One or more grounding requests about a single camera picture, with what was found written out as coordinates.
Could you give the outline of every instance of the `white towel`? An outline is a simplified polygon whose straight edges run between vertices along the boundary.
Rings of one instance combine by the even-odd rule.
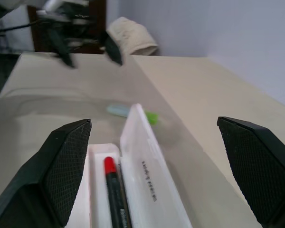
[[[112,22],[108,33],[125,54],[148,56],[158,47],[145,26],[124,17]]]

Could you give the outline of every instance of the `black marker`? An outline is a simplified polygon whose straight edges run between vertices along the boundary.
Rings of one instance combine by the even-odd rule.
[[[128,217],[120,191],[116,166],[112,157],[106,157],[104,160],[104,171],[108,189],[112,227],[128,228]]]

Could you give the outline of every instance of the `table surface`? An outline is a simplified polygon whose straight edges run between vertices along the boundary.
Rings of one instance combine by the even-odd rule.
[[[72,70],[57,60],[23,54],[5,84],[0,94],[0,194],[20,166],[39,150],[52,130],[90,118],[93,125],[90,144],[119,145],[125,119],[110,115],[106,107],[116,103],[129,106],[141,103],[146,110],[159,114],[159,122],[153,126],[153,131],[192,226],[261,227],[249,206],[230,184],[232,181],[226,179],[224,170],[228,168],[222,167],[228,164],[222,151],[213,153],[217,156],[213,157],[209,151],[215,148],[205,146],[206,141],[211,144],[210,137],[218,140],[218,132],[205,135],[202,131],[196,134],[201,127],[196,123],[202,121],[201,113],[215,110],[214,107],[207,108],[209,101],[205,93],[214,90],[212,95],[220,94],[215,84],[222,84],[219,77],[224,72],[218,78],[212,77],[212,84],[208,83],[209,87],[202,89],[194,84],[194,79],[192,85],[186,86],[181,80],[185,80],[183,75],[192,75],[196,80],[205,76],[203,72],[208,67],[216,66],[206,59],[167,61],[164,57],[127,57],[125,65],[118,67],[102,55],[77,54],[75,57],[79,67]],[[174,68],[182,67],[181,62],[187,65],[187,70]],[[195,69],[188,71],[188,66],[194,64]],[[245,86],[234,79],[235,76],[228,77],[234,80],[237,88]],[[196,90],[193,96],[189,94],[190,86]],[[200,103],[194,95],[201,97]],[[223,98],[232,102],[232,96],[225,95]],[[190,102],[192,105],[199,104],[197,108],[202,110],[192,112],[192,106],[187,108]],[[206,129],[216,127],[215,123],[209,127],[210,124],[205,123]],[[219,156],[223,161],[214,163]]]

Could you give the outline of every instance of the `beige table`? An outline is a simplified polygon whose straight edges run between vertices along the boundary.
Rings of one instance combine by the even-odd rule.
[[[50,58],[21,56],[0,94],[0,194],[52,130],[90,118],[89,143],[118,144],[125,120],[108,114],[106,107],[141,103],[160,116],[153,130],[192,226],[261,227],[230,176],[214,119],[234,114],[259,120],[266,110],[281,108],[280,104],[206,59],[128,57],[122,68],[104,56],[80,54],[76,59],[79,68],[70,70]],[[233,98],[247,91],[257,95],[254,109],[248,96],[241,102],[249,111],[238,115],[233,112],[237,104]],[[228,99],[230,105],[216,106],[220,98]],[[270,119],[274,117],[284,118],[285,113]]]

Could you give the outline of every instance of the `cable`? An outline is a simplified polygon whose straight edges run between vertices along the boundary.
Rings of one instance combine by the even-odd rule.
[[[27,25],[20,25],[20,26],[15,26],[15,27],[10,27],[10,28],[4,28],[4,29],[0,29],[0,33],[1,32],[7,32],[7,31],[12,31],[12,30],[16,30],[16,29],[22,29],[22,28],[27,28],[27,27],[30,27],[30,26],[33,26],[33,25],[36,25],[37,23],[39,23],[40,20],[36,20],[36,21],[33,21]]]

